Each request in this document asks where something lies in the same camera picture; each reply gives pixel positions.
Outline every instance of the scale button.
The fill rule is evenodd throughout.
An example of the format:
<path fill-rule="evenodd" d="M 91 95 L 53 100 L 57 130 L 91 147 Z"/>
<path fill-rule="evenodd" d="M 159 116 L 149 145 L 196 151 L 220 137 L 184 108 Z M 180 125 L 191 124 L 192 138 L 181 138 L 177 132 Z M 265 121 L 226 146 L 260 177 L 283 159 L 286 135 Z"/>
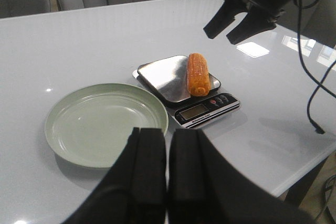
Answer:
<path fill-rule="evenodd" d="M 217 102 L 214 99 L 209 100 L 209 106 L 211 107 L 219 107 Z"/>
<path fill-rule="evenodd" d="M 175 118 L 181 123 L 185 121 L 184 118 L 179 113 L 175 115 Z"/>
<path fill-rule="evenodd" d="M 215 101 L 219 104 L 219 106 L 224 105 L 224 102 L 223 102 L 222 99 L 219 98 L 219 97 L 215 97 Z"/>
<path fill-rule="evenodd" d="M 219 97 L 220 97 L 223 101 L 229 102 L 229 99 L 228 99 L 225 95 L 221 94 Z"/>

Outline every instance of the green plate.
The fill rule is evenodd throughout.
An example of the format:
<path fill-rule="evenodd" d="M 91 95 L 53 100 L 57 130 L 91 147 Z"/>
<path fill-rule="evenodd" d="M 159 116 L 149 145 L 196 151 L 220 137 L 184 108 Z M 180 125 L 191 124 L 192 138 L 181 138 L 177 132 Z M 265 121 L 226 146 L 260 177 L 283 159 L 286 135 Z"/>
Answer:
<path fill-rule="evenodd" d="M 99 84 L 60 100 L 45 123 L 46 139 L 62 158 L 81 166 L 111 167 L 134 127 L 161 128 L 164 105 L 144 89 L 127 84 Z"/>

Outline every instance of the table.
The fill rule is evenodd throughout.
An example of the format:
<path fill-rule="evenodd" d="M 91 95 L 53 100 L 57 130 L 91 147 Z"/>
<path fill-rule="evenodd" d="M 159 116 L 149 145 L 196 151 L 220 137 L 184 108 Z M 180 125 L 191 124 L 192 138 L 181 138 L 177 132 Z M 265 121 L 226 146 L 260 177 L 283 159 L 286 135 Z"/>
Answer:
<path fill-rule="evenodd" d="M 157 0 L 1 19 L 0 223 L 60 223 L 106 173 L 50 149 L 44 122 L 57 101 L 94 84 L 137 84 L 132 71 L 139 65 L 173 55 L 202 53 L 240 99 L 239 111 L 204 132 L 261 188 L 279 196 L 327 158 L 336 149 L 335 99 L 318 92 L 311 113 L 327 133 L 315 133 L 306 105 L 316 85 L 301 69 L 295 34 L 278 27 L 240 43 L 269 50 L 258 58 L 226 39 L 237 23 L 208 39 L 203 27 L 222 2 Z M 336 52 L 303 44 L 307 67 L 320 79 Z M 336 90 L 335 71 L 325 83 Z M 167 145 L 176 127 L 170 120 Z"/>

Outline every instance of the kitchen scale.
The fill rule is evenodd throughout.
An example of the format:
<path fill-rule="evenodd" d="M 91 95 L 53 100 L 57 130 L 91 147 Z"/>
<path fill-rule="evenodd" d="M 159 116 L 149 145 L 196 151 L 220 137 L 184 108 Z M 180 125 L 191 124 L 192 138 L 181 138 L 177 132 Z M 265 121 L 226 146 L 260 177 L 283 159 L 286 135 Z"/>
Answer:
<path fill-rule="evenodd" d="M 193 97 L 187 90 L 188 57 L 177 55 L 140 65 L 133 76 L 165 105 L 182 127 L 196 129 L 240 108 L 240 102 L 220 90 L 220 81 L 209 74 L 211 90 L 206 97 Z"/>

